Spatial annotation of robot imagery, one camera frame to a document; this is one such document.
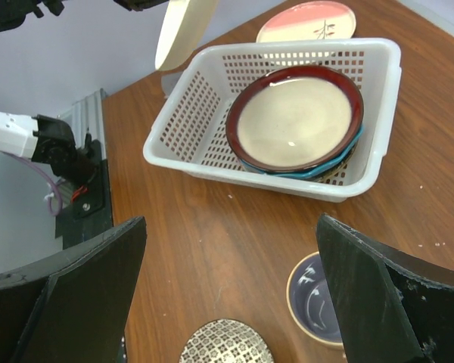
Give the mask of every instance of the wooden tabletop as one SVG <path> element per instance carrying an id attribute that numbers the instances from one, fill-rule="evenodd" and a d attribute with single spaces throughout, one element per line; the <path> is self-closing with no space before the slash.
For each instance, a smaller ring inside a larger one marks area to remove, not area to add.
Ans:
<path id="1" fill-rule="evenodd" d="M 253 42 L 298 2 L 211 44 Z M 217 318 L 252 326 L 276 362 L 344 361 L 304 335 L 285 301 L 291 269 L 316 250 L 322 213 L 454 270 L 454 38 L 395 0 L 343 2 L 357 16 L 356 36 L 392 39 L 403 55 L 388 154 L 361 196 L 325 203 L 149 165 L 142 147 L 164 103 L 159 73 L 104 101 L 114 222 L 145 216 L 148 224 L 127 324 L 131 363 L 177 362 L 191 334 Z"/>

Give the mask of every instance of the patterned bowl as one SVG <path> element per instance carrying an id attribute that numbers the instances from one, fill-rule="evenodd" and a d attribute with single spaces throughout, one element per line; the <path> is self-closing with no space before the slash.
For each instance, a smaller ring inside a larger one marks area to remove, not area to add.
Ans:
<path id="1" fill-rule="evenodd" d="M 179 363 L 274 363 L 263 338 L 231 319 L 211 321 L 188 340 Z"/>
<path id="2" fill-rule="evenodd" d="M 325 346 L 343 349 L 319 252 L 305 257 L 293 269 L 286 299 L 289 312 L 304 333 Z"/>

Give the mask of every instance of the white wall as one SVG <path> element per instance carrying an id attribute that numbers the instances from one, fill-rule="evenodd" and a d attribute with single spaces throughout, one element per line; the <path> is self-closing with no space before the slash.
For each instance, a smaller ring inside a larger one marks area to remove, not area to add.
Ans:
<path id="1" fill-rule="evenodd" d="M 282 1 L 220 0 L 202 44 Z M 64 5 L 59 17 L 45 9 L 42 19 L 29 15 L 0 33 L 1 111 L 55 115 L 99 88 L 111 94 L 154 71 L 166 3 L 143 12 L 113 0 Z"/>

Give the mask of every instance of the dish rack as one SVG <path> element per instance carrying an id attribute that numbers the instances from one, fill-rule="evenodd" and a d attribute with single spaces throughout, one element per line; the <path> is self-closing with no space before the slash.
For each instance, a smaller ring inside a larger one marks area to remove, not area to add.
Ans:
<path id="1" fill-rule="evenodd" d="M 280 68 L 319 64 L 348 75 L 362 92 L 361 136 L 349 163 L 323 183 L 243 169 L 225 137 L 237 95 Z M 400 77 L 400 48 L 387 39 L 318 40 L 220 45 L 197 54 L 166 100 L 143 154 L 154 165 L 255 188 L 342 202 L 366 192 L 387 153 Z"/>

